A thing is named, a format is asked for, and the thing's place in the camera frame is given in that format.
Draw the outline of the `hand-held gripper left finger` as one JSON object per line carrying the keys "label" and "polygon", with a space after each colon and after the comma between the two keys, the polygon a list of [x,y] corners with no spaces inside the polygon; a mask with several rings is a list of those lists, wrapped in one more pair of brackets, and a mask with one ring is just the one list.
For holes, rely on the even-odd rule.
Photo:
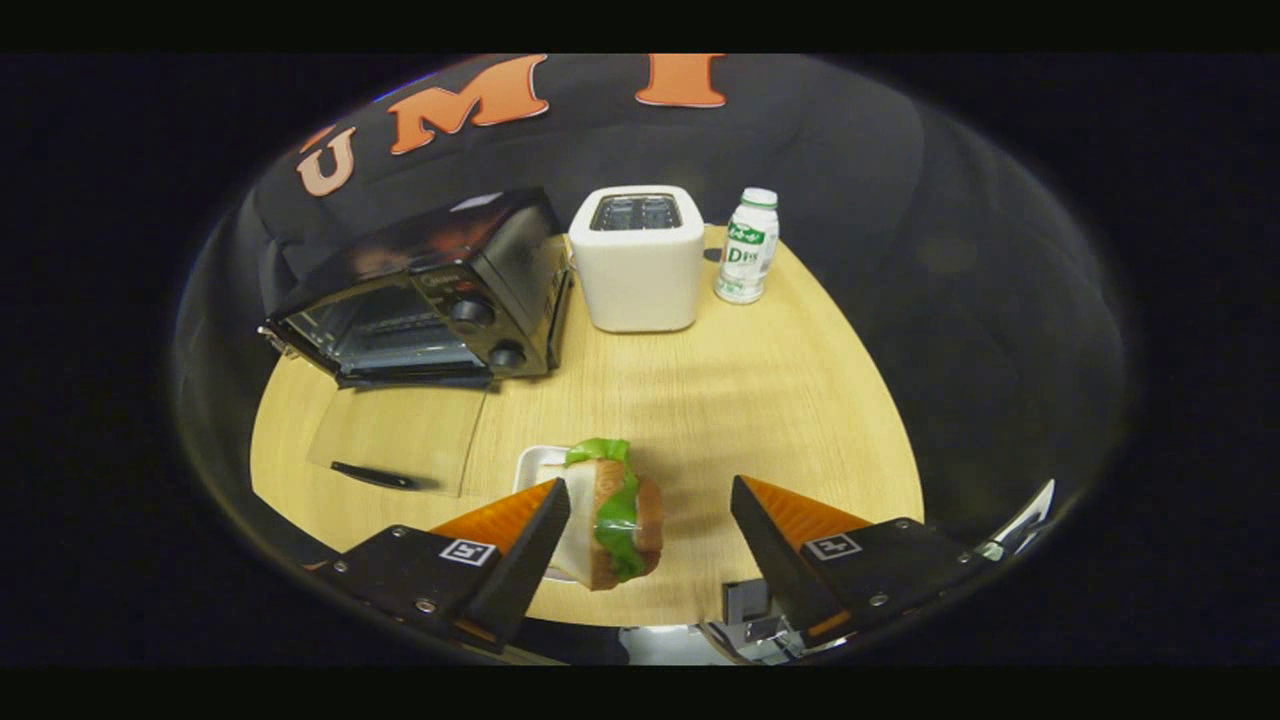
{"label": "hand-held gripper left finger", "polygon": [[388,527],[317,577],[434,641],[498,653],[524,621],[570,516],[564,480],[547,480],[430,530]]}

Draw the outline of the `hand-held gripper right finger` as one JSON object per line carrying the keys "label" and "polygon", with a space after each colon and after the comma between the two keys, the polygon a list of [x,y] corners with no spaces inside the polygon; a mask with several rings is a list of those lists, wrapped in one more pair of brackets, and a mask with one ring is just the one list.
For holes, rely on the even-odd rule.
{"label": "hand-held gripper right finger", "polygon": [[804,643],[886,629],[988,568],[973,547],[910,518],[872,523],[753,477],[733,478],[730,511]]}

